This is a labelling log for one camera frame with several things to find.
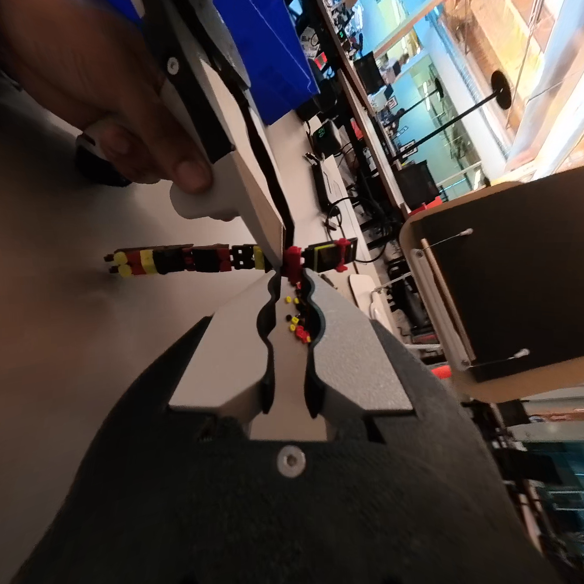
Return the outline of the black pole with round disc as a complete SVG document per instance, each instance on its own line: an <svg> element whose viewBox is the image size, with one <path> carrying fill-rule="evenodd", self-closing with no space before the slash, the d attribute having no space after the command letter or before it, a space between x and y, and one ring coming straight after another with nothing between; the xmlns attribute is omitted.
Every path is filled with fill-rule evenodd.
<svg viewBox="0 0 584 584"><path fill-rule="evenodd" d="M398 160L401 161L404 157L408 157L413 153L414 150L418 149L419 146L425 144L426 142L434 138L436 135L446 131L451 126L454 126L457 122L462 121L466 116L484 107L487 103L491 102L492 100L496 101L500 110L508 111L512 106L512 92L510 89L510 84L507 78L505 77L504 73L500 70L495 70L491 75L490 84L491 93L487 97L483 98L478 103L465 110L463 113L457 115L456 117L452 118L445 124L434 129L431 133L425 135L419 140L409 142L407 145L401 147L397 151L397 153L393 155L388 161L390 163L393 163Z"/></svg>

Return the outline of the wooden chair black back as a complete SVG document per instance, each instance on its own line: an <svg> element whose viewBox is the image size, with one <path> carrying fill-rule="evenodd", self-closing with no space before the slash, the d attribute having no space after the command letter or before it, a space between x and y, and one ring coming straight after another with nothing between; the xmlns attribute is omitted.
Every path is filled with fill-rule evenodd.
<svg viewBox="0 0 584 584"><path fill-rule="evenodd" d="M421 211L399 243L458 393L583 384L582 166Z"/></svg>

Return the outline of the black power strip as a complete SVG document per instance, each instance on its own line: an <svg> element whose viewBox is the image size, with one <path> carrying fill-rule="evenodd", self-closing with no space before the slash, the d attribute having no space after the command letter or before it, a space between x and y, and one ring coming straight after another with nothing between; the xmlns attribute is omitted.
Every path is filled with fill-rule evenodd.
<svg viewBox="0 0 584 584"><path fill-rule="evenodd" d="M331 208L329 200L330 184L327 174L320 161L311 161L311 172L314 180L318 208L322 213L328 213Z"/></svg>

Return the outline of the blue plastic bin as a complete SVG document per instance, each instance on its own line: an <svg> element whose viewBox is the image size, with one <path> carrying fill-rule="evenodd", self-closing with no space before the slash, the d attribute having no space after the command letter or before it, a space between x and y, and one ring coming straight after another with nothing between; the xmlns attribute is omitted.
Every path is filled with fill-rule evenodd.
<svg viewBox="0 0 584 584"><path fill-rule="evenodd" d="M251 81L262 121L270 126L319 93L284 1L213 1Z"/></svg>

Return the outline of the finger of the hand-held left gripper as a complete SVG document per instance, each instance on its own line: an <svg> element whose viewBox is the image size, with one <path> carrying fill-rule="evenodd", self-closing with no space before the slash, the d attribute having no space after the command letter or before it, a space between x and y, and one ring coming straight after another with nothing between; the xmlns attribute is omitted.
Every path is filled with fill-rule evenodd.
<svg viewBox="0 0 584 584"><path fill-rule="evenodd" d="M288 207L272 150L262 122L246 91L237 89L241 122L237 129L237 167L242 187L238 215L269 264L282 264L294 244L295 223Z"/></svg>
<svg viewBox="0 0 584 584"><path fill-rule="evenodd" d="M201 62L201 67L210 88L209 101L235 148L212 164L214 183L209 193L200 196L200 217L240 217L268 261L279 269L284 224L256 154L260 149L254 150L252 145L258 138L273 162L263 124L246 92L239 102L210 64Z"/></svg>

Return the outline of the black monitor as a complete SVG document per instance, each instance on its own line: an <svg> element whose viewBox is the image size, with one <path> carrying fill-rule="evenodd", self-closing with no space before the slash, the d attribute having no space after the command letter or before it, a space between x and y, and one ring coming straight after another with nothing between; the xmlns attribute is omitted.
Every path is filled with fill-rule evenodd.
<svg viewBox="0 0 584 584"><path fill-rule="evenodd" d="M353 66L367 96L386 87L372 51L354 60Z"/></svg>

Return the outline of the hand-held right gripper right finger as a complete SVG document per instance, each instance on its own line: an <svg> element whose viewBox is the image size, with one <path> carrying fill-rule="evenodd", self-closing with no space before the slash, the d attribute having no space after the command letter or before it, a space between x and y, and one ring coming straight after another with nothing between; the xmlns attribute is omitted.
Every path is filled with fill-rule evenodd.
<svg viewBox="0 0 584 584"><path fill-rule="evenodd" d="M310 416L338 426L348 419L412 413L374 322L308 268L303 299L310 337L304 400Z"/></svg>

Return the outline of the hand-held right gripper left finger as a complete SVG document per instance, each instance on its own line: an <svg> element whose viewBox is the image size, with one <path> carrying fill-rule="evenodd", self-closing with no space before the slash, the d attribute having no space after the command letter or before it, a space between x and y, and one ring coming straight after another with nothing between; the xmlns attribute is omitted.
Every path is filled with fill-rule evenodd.
<svg viewBox="0 0 584 584"><path fill-rule="evenodd" d="M212 316L170 398L174 412L234 418L243 425L272 408L280 273L270 271Z"/></svg>

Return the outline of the black digital timer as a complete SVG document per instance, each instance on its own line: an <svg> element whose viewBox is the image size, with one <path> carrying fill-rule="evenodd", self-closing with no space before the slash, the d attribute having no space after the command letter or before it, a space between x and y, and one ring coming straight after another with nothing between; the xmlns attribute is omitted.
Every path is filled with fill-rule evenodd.
<svg viewBox="0 0 584 584"><path fill-rule="evenodd" d="M314 154L321 159L326 159L339 153L343 144L334 121L324 121L311 134L311 144Z"/></svg>

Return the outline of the pile of loose lego pieces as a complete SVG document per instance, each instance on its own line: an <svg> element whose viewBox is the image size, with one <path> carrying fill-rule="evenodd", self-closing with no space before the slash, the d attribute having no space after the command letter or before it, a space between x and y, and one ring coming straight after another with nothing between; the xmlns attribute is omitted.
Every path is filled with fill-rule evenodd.
<svg viewBox="0 0 584 584"><path fill-rule="evenodd" d="M284 303L289 309L286 315L288 330L304 345L311 344L310 318L311 309L301 281L293 284L293 293L284 297Z"/></svg>

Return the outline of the long red yellow black lego model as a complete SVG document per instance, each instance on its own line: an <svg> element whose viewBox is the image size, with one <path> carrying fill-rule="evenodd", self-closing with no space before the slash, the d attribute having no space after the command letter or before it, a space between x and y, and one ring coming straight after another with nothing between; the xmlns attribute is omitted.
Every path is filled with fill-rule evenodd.
<svg viewBox="0 0 584 584"><path fill-rule="evenodd" d="M122 277L167 275L181 272L226 273L234 270L279 272L296 285L304 269L315 273L347 271L356 261L357 238L339 238L306 248L291 246L283 264L274 267L256 244L194 246L192 244L118 249L104 257L111 274Z"/></svg>

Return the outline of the person's left hand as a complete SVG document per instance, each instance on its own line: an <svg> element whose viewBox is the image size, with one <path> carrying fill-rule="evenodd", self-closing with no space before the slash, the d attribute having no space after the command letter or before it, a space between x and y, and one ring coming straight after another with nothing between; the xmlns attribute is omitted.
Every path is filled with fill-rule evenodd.
<svg viewBox="0 0 584 584"><path fill-rule="evenodd" d="M79 130L114 116L99 147L135 183L213 182L197 144L163 103L164 76L132 25L98 1L1 1L1 65L41 106Z"/></svg>

